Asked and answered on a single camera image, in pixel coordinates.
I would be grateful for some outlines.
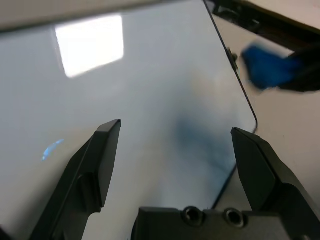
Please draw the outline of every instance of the white table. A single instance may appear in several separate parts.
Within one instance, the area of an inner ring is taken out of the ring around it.
[[[219,17],[215,16],[214,21],[225,45],[235,54],[240,55],[252,43],[266,45],[282,56],[292,53]],[[237,65],[239,77],[258,119],[256,134],[270,143],[320,207],[320,112],[317,111],[320,92],[299,93],[277,88],[261,92],[249,81],[241,57]],[[219,210],[228,207],[243,211],[251,209],[237,172],[217,206]]]
[[[122,121],[83,239],[128,238],[141,206],[210,208],[235,165],[232,127],[256,128],[199,0],[13,32],[0,52],[0,223],[17,239],[101,124]]]

